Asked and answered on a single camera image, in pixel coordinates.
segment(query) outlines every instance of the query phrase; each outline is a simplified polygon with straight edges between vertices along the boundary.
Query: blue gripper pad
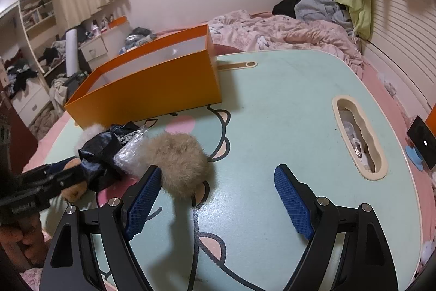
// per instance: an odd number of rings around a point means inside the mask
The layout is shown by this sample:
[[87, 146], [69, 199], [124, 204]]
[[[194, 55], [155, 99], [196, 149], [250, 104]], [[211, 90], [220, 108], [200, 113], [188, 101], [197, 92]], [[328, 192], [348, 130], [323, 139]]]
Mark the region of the blue gripper pad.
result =
[[161, 190], [161, 176], [161, 170], [156, 168], [132, 204], [127, 215], [126, 229], [124, 230], [128, 241], [131, 241], [136, 234], [142, 232], [145, 221]]
[[291, 217], [295, 230], [310, 240], [315, 231], [310, 223], [309, 209], [280, 166], [274, 171], [274, 185], [289, 217]]

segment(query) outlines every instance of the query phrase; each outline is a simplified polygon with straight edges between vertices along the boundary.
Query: white cylinder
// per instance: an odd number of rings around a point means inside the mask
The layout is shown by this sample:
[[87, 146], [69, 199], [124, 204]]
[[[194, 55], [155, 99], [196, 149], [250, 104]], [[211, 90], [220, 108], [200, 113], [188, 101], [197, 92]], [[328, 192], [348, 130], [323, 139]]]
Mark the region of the white cylinder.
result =
[[65, 43], [65, 61], [67, 65], [67, 77], [71, 77], [79, 71], [79, 57], [77, 48], [77, 29], [67, 32]]

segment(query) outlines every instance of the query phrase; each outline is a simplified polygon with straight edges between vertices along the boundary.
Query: floral blanket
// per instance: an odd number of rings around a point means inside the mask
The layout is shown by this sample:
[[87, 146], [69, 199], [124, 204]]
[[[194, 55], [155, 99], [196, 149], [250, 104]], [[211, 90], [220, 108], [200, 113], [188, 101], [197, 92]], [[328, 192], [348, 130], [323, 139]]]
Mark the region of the floral blanket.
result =
[[209, 23], [214, 44], [241, 51], [313, 49], [343, 60], [362, 79], [362, 55], [339, 25], [317, 20], [304, 22], [270, 13], [251, 17], [246, 10], [232, 11]]

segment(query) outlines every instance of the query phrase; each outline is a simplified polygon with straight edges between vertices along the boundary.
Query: fur ball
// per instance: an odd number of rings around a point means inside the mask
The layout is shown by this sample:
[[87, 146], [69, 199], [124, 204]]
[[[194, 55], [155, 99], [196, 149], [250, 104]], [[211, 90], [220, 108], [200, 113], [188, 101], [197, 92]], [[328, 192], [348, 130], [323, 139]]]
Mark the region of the fur ball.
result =
[[150, 138], [144, 154], [146, 162], [162, 170], [162, 187], [174, 197], [191, 197], [208, 177], [208, 157], [197, 139], [187, 133], [164, 132]]
[[78, 158], [79, 149], [81, 149], [92, 137], [97, 136], [99, 133], [104, 131], [105, 128], [100, 124], [93, 124], [92, 126], [85, 128], [74, 146], [74, 155]]
[[[63, 170], [73, 168], [76, 165], [80, 164], [79, 158], [74, 158], [71, 161], [69, 161]], [[86, 190], [88, 190], [88, 184], [86, 181], [82, 181], [81, 183], [78, 183], [76, 185], [70, 186], [69, 188], [66, 188], [60, 192], [60, 195], [62, 198], [68, 202], [76, 202], [78, 199], [80, 199], [84, 193], [86, 193]]]

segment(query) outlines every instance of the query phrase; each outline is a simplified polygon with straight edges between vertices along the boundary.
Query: open box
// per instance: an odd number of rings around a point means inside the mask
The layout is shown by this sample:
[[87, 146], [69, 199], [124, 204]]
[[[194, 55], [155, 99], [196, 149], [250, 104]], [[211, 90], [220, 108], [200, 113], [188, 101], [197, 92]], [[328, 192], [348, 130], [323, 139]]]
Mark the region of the open box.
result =
[[120, 55], [82, 83], [65, 109], [82, 127], [124, 124], [221, 102], [208, 25]]

